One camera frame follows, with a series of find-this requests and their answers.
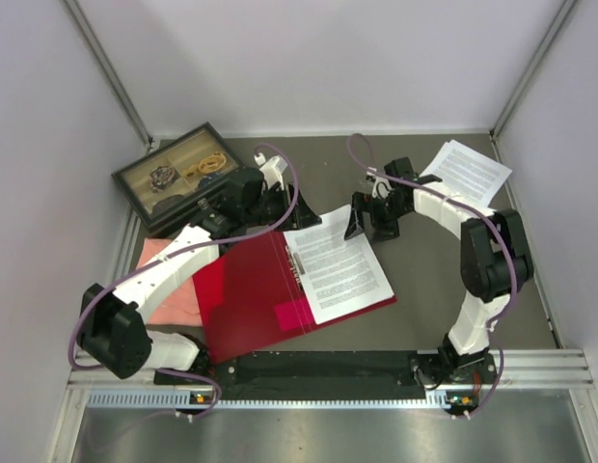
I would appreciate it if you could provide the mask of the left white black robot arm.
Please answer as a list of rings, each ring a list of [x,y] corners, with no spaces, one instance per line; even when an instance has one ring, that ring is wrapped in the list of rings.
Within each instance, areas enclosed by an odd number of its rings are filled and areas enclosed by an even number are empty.
[[[229,174],[212,200],[200,199],[195,214],[171,243],[144,266],[109,285],[91,286],[69,342],[100,368],[120,379],[144,369],[163,370],[199,382],[208,374],[203,347],[178,333],[151,332],[156,309],[202,268],[219,257],[222,247],[271,231],[295,231],[320,223],[301,200],[296,183],[284,173],[294,169],[276,155],[258,168]]]

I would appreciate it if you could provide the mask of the stack of printed papers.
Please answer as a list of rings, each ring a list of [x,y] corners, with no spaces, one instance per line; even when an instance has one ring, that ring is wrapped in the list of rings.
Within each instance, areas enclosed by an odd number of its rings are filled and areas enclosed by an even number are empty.
[[[421,175],[434,175],[466,198],[488,206],[511,175],[503,164],[456,140],[445,142]]]

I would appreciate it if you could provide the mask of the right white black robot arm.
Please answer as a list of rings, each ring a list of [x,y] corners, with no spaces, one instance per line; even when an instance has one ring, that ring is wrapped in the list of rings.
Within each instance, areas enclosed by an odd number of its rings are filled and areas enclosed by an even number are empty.
[[[395,239],[400,219],[416,213],[460,243],[466,290],[460,313],[438,347],[436,361],[417,365],[415,374],[431,389],[446,380],[463,381],[485,362],[498,320],[533,276],[522,218],[514,209],[477,204],[433,174],[418,175],[407,157],[387,164],[382,174],[368,169],[366,179],[372,190],[352,195],[345,239],[363,234],[365,221],[370,222],[372,241]]]

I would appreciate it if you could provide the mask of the red plastic folder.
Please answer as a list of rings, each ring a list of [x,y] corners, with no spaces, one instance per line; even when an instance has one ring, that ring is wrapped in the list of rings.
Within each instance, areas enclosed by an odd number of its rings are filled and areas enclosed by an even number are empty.
[[[285,237],[270,232],[235,244],[192,277],[214,364],[297,338],[391,305],[378,296],[349,314],[318,324],[295,275]]]

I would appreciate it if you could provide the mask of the single printed paper sheet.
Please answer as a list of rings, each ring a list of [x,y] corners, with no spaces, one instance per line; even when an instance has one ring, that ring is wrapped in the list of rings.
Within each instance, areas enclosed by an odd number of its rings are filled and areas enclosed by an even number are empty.
[[[284,233],[317,325],[395,299],[367,237],[344,238],[350,211],[345,205],[323,214],[316,226]]]

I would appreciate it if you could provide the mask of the metal folder clip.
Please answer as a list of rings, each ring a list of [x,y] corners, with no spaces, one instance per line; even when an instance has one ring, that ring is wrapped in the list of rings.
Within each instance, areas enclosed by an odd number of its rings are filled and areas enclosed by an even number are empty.
[[[295,261],[295,258],[290,250],[290,248],[288,247],[288,245],[284,246],[285,249],[285,254],[286,254],[286,258],[287,258],[287,262],[288,262],[288,266],[290,269],[290,272],[293,276],[293,279],[297,285],[297,287],[303,291],[303,285],[301,282],[301,275],[300,275],[300,269],[299,266],[297,264],[297,262]]]

